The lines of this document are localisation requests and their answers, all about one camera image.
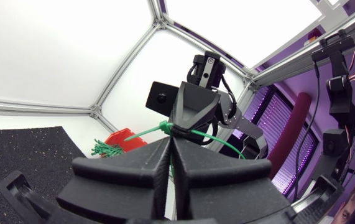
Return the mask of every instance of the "red box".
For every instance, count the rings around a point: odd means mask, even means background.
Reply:
[[[118,144],[123,148],[124,152],[129,152],[135,148],[145,146],[147,143],[141,139],[140,137],[134,138],[130,141],[124,141],[126,138],[135,135],[129,128],[125,128],[123,130],[112,133],[107,140],[105,140],[105,144],[113,145]]]

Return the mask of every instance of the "aluminum frame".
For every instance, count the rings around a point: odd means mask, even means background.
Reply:
[[[151,8],[154,22],[149,27],[147,32],[141,37],[138,43],[132,48],[128,53],[126,58],[122,61],[120,66],[111,76],[107,84],[105,85],[103,91],[89,108],[79,108],[79,107],[66,107],[66,106],[52,106],[52,105],[41,105],[41,104],[30,104],[30,103],[20,103],[15,101],[0,101],[0,115],[16,115],[16,116],[91,116],[96,119],[101,125],[103,125],[108,131],[115,132],[118,129],[108,121],[101,112],[101,107],[106,100],[107,96],[111,93],[112,89],[118,82],[119,78],[126,71],[131,62],[135,59],[137,54],[141,49],[148,43],[148,41],[154,36],[154,34],[160,29],[167,29],[175,35],[187,40],[191,44],[197,46],[202,50],[211,50],[217,52],[221,55],[221,61],[226,64],[232,71],[242,77],[244,91],[241,93],[237,100],[238,107],[244,113],[247,110],[250,102],[252,101],[255,92],[258,88],[266,85],[270,85],[284,79],[293,77],[295,75],[301,74],[303,72],[312,69],[311,53],[319,49],[320,46],[317,42],[308,44],[302,49],[298,50],[294,54],[291,54],[287,58],[283,59],[278,64],[258,73],[251,73],[252,70],[246,67],[240,67],[230,58],[225,56],[223,49],[219,48],[214,43],[201,37],[198,38],[193,34],[179,28],[174,24],[174,21],[168,17],[167,9],[163,12],[161,9],[160,0],[148,0],[149,6]],[[335,33],[339,29],[346,29],[348,35],[351,35],[355,41],[355,13],[348,17],[335,29],[327,32],[323,37],[329,36]],[[328,60],[323,60],[320,65],[326,64]],[[218,138],[227,139],[233,130],[231,129],[220,129]],[[208,146],[208,148],[219,151],[222,144],[218,142],[213,142]]]

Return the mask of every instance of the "black plastic mount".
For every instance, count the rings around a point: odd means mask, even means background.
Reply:
[[[329,57],[333,77],[326,81],[330,98],[330,115],[338,122],[338,129],[329,129],[323,135],[323,154],[317,162],[311,177],[330,175],[336,180],[341,178],[349,156],[349,142],[353,142],[355,130],[355,106],[352,103],[353,89],[349,81],[349,71],[343,51],[355,47],[354,39],[345,30],[327,39],[320,40],[321,49],[311,55],[314,62]],[[349,134],[347,141],[346,128]]]
[[[164,138],[117,157],[76,158],[75,177],[57,198],[62,208],[41,197],[31,201],[35,194],[21,173],[3,180],[0,191],[27,223],[65,223],[77,215],[81,220],[74,223],[152,223],[164,219],[171,155],[179,220],[290,223],[295,216],[267,177],[268,160],[233,159],[182,138]],[[25,208],[38,204],[49,208],[46,215]]]
[[[221,77],[226,71],[225,64],[220,62],[220,55],[206,51],[205,55],[194,56],[193,63],[196,68],[194,74],[187,76],[188,83],[200,85],[202,79],[207,79],[204,88],[211,90],[212,86],[219,87]]]
[[[311,193],[292,205],[293,208],[297,208],[298,205],[305,204],[303,210],[295,209],[298,214],[293,222],[318,223],[343,192],[343,187],[334,178],[325,175],[319,176]]]

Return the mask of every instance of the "black carpet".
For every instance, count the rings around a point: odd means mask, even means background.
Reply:
[[[62,127],[0,130],[0,181],[19,170],[34,191],[54,204],[73,176],[76,157],[84,155]],[[22,223],[1,193],[0,223]]]

